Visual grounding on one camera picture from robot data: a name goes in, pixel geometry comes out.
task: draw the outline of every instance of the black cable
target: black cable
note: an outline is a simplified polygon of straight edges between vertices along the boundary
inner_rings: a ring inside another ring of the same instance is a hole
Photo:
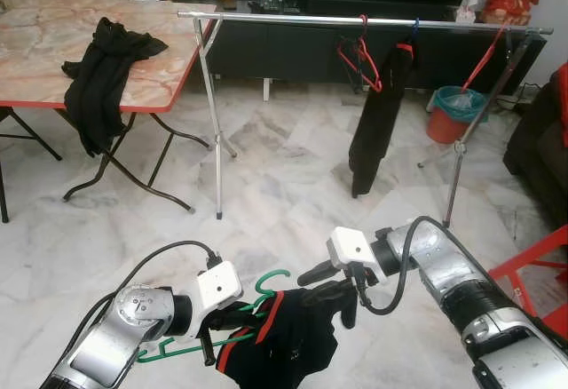
[[[63,351],[63,354],[61,355],[61,357],[59,358],[59,360],[57,361],[57,363],[60,363],[61,360],[63,359],[63,357],[65,357],[65,355],[67,355],[69,353],[69,351],[71,350],[71,348],[75,345],[77,339],[79,338],[79,336],[81,336],[81,333],[83,332],[84,328],[87,326],[87,323],[89,322],[89,320],[91,319],[92,315],[94,315],[99,309],[100,307],[102,307],[102,309],[100,310],[99,314],[97,315],[97,317],[93,320],[92,325],[95,324],[96,322],[99,322],[100,319],[103,317],[103,315],[105,314],[105,312],[107,311],[108,307],[110,306],[111,302],[113,301],[114,297],[116,296],[116,294],[122,290],[124,287],[126,287],[126,285],[130,282],[130,280],[134,277],[134,275],[140,270],[140,268],[145,265],[146,263],[148,263],[152,258],[156,257],[157,255],[163,253],[164,251],[167,250],[171,250],[173,248],[179,247],[181,245],[195,245],[197,247],[201,247],[202,249],[204,249],[208,256],[209,256],[209,260],[215,260],[217,258],[217,255],[215,254],[215,252],[208,247],[206,244],[204,244],[203,242],[199,242],[199,241],[178,241],[178,242],[172,242],[171,244],[165,245],[163,247],[161,247],[160,249],[153,251],[152,253],[148,254],[145,258],[143,258],[135,267],[134,269],[132,269],[132,271],[126,276],[126,278],[124,278],[124,280],[122,280],[121,284],[116,288],[115,291],[113,291],[112,293],[108,293],[106,296],[104,296],[102,299],[100,299],[90,310],[89,312],[83,317],[83,319],[81,320],[81,322],[79,323],[77,329],[75,330],[75,333],[73,333],[73,336],[71,337],[71,339],[69,340],[69,343],[67,344],[65,350]]]
[[[461,251],[461,253],[466,257],[466,259],[469,260],[473,264],[473,266],[475,266],[477,268],[477,270],[487,279],[487,281],[489,283],[491,283],[493,285],[493,287],[502,294],[502,296],[504,296],[506,298],[508,297],[505,294],[505,292],[502,290],[502,288],[499,285],[497,285],[497,283],[493,280],[491,275],[489,275],[489,273],[479,264],[479,262],[477,262],[477,260],[471,255],[471,253],[469,253],[469,251],[455,237],[454,234],[452,234],[449,230],[447,230],[445,227],[443,227],[442,224],[439,223],[438,221],[436,221],[435,219],[433,219],[429,216],[420,216],[414,222],[412,222],[412,224],[408,228],[408,232],[406,232],[405,243],[404,243],[404,246],[402,248],[402,258],[400,260],[400,262],[401,262],[400,263],[400,274],[398,275],[397,290],[395,291],[394,297],[392,298],[392,301],[389,303],[388,306],[386,306],[384,308],[373,307],[371,300],[367,297],[367,294],[365,292],[365,290],[366,290],[365,280],[364,279],[360,280],[360,278],[359,278],[359,281],[357,281],[358,278],[356,278],[357,291],[359,292],[359,296],[361,298],[361,303],[369,312],[371,312],[372,314],[375,314],[375,315],[386,315],[386,314],[390,314],[398,306],[398,303],[400,302],[400,299],[402,298],[402,294],[403,294],[404,289],[405,289],[406,272],[408,270],[408,265],[409,265],[409,261],[410,261],[410,246],[412,244],[412,239],[414,237],[414,231],[416,230],[418,225],[420,225],[424,221],[431,223],[433,226],[435,226],[439,230],[441,230],[444,233],[444,235],[451,242],[453,242],[455,244],[455,246]]]

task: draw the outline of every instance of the red bucket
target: red bucket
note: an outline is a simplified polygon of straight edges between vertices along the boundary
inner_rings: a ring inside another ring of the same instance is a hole
[[[428,123],[428,136],[438,143],[454,143],[468,129],[467,123],[453,120],[444,109],[434,107]]]

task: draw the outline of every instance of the black cloth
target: black cloth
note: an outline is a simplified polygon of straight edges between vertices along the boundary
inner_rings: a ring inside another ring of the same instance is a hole
[[[349,149],[349,167],[353,171],[353,198],[368,194],[373,185],[379,163],[391,141],[392,129],[404,95],[406,80],[413,67],[415,53],[411,40],[397,43],[390,50],[379,71],[383,89],[380,93],[369,89],[363,114]]]
[[[268,317],[257,334],[225,345],[217,369],[241,389],[296,389],[305,376],[327,368],[337,348],[331,319],[357,302],[355,290],[338,299],[304,306],[306,289],[279,291],[259,307]],[[231,337],[253,329],[240,329]]]
[[[120,23],[101,18],[81,62],[61,69],[74,79],[65,93],[67,113],[87,154],[109,149],[122,124],[119,105],[130,66],[168,48],[149,34],[127,31]]]

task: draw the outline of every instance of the table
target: table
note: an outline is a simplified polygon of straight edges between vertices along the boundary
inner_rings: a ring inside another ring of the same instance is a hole
[[[120,104],[122,112],[130,113],[126,129],[110,150],[103,151],[94,178],[71,188],[63,197],[65,201],[76,191],[97,183],[112,163],[150,194],[173,201],[188,211],[193,210],[174,195],[152,188],[173,136],[192,139],[210,148],[205,140],[172,129],[157,115],[171,110],[197,56],[193,23],[178,18],[180,10],[213,12],[215,5],[28,0],[0,16],[0,107],[54,109],[69,123],[64,95],[72,80],[63,73],[61,65],[65,60],[81,60],[101,17],[119,21],[128,30],[148,32],[169,46],[164,52],[132,66]],[[137,113],[149,114],[170,134],[147,183],[136,178],[114,157]]]

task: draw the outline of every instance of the chair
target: chair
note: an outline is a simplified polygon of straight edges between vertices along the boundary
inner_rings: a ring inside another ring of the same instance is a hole
[[[20,125],[25,131],[29,133],[29,135],[19,135],[19,134],[2,134],[0,133],[0,138],[15,138],[15,139],[31,139],[37,140],[39,144],[47,150],[51,155],[55,157],[57,161],[61,161],[61,157],[57,152],[55,152],[51,147],[45,143],[45,141],[39,137],[39,135],[32,130],[32,128],[26,124],[24,120],[17,115],[11,107],[0,107],[0,122],[6,119],[8,116],[11,116],[16,123]],[[0,214],[2,215],[2,222],[8,223],[8,207],[6,205],[6,196],[4,193],[4,180],[2,177],[2,164],[0,163]]]

